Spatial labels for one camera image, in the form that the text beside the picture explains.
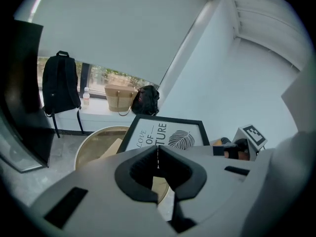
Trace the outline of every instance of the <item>black bag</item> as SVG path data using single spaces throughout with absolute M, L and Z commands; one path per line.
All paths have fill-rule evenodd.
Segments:
M 148 85 L 138 89 L 132 104 L 132 112 L 155 116 L 158 110 L 159 92 L 155 87 Z
M 74 108 L 78 108 L 77 118 L 81 132 L 83 133 L 79 117 L 81 101 L 77 92 L 77 86 L 78 76 L 74 58 L 70 58 L 69 54 L 63 51 L 59 51 L 56 56 L 50 57 L 45 64 L 43 73 L 43 110 L 48 117 L 53 118 L 58 138 L 60 138 L 60 136 L 55 120 L 55 114 Z

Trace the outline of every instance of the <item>plastic bottle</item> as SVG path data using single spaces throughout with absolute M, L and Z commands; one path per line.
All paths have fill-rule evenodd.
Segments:
M 84 88 L 83 105 L 88 106 L 90 100 L 89 87 Z

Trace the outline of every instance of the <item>roller blind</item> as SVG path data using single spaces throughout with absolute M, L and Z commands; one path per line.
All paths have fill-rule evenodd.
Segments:
M 207 0 L 41 0 L 39 56 L 77 61 L 160 84 Z

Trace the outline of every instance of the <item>leaf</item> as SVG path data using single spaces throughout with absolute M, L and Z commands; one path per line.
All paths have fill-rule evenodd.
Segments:
M 168 145 L 185 150 L 189 147 L 193 147 L 194 143 L 195 140 L 190 132 L 178 130 L 170 136 Z

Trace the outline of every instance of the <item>gray floor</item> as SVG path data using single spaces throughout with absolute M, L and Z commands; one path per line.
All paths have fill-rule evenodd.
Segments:
M 86 136 L 61 135 L 54 137 L 49 168 L 20 174 L 0 159 L 3 177 L 11 194 L 30 206 L 48 187 L 74 170 L 77 149 Z

